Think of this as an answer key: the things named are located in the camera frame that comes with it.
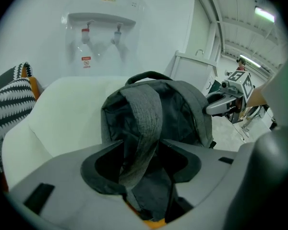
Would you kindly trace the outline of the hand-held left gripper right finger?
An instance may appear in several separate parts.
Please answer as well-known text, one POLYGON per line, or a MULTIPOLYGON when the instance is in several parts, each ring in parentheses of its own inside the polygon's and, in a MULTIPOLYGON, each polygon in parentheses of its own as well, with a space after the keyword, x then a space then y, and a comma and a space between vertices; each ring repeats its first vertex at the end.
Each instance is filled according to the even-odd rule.
POLYGON ((173 140, 159 142, 158 156, 178 196, 198 206, 228 172, 237 153, 173 140))

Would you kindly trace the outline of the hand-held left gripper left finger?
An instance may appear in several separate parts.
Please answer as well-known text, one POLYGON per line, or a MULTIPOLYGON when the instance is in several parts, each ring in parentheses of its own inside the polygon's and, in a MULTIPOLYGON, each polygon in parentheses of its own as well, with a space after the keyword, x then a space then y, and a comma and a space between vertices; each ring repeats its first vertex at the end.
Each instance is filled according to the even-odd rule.
POLYGON ((35 230, 146 230, 118 184, 122 141, 54 157, 21 180, 9 200, 35 230))

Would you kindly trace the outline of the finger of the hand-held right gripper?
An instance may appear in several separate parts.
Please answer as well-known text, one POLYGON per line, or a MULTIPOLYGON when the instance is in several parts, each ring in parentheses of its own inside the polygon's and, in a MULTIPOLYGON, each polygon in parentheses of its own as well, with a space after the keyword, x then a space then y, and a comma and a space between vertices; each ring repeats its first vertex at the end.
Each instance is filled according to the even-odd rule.
POLYGON ((221 115, 230 111, 231 95, 224 92, 212 92, 206 98, 208 105, 205 112, 208 115, 221 115))

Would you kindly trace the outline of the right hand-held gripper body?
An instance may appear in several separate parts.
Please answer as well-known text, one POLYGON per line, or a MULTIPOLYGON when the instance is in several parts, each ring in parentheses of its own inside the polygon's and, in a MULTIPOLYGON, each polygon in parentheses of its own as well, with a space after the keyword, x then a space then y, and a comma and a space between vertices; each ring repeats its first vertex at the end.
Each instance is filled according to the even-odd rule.
POLYGON ((225 71, 226 78, 221 82, 220 91, 230 94, 237 99, 242 98, 242 108, 253 93, 255 86, 252 84, 250 73, 236 70, 234 72, 225 71))

